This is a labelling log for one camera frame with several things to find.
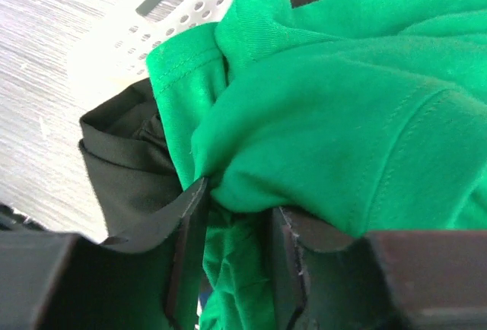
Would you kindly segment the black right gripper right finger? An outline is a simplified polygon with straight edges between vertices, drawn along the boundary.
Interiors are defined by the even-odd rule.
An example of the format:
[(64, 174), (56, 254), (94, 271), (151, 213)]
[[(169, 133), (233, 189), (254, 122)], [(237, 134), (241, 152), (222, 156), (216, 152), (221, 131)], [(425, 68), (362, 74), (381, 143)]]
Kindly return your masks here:
[(279, 329), (484, 329), (483, 230), (360, 238), (293, 208), (270, 214)]

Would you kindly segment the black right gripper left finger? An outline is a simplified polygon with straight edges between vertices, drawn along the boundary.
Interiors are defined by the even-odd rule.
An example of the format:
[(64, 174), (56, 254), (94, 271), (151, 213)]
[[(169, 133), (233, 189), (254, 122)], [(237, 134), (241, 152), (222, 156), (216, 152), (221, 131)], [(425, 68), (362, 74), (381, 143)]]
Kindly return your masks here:
[(206, 179), (96, 244), (1, 209), (3, 329), (193, 329), (209, 206)]

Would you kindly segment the black t shirt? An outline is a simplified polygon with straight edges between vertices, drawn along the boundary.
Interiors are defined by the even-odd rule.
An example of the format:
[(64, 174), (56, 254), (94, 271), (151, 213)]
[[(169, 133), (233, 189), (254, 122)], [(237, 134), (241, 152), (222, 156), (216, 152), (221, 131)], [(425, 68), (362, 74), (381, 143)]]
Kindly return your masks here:
[(233, 0), (221, 21), (170, 38), (148, 56), (148, 78), (81, 117), (79, 147), (117, 235), (208, 177), (228, 211), (300, 208), (347, 220), (342, 183), (355, 99), (392, 116), (399, 134), (429, 107), (470, 100), (459, 72), (425, 59), (450, 39), (395, 35), (404, 14), (366, 46), (381, 65), (348, 72), (360, 41), (340, 24), (347, 0)]

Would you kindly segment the green t shirt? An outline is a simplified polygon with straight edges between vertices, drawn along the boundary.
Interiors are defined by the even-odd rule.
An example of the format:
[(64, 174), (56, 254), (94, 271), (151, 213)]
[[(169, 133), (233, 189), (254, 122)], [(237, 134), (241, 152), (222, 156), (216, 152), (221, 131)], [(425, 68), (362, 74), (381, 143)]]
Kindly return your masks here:
[(182, 187), (211, 180), (203, 329), (275, 328), (266, 209), (486, 226), (486, 0), (234, 0), (146, 62)]

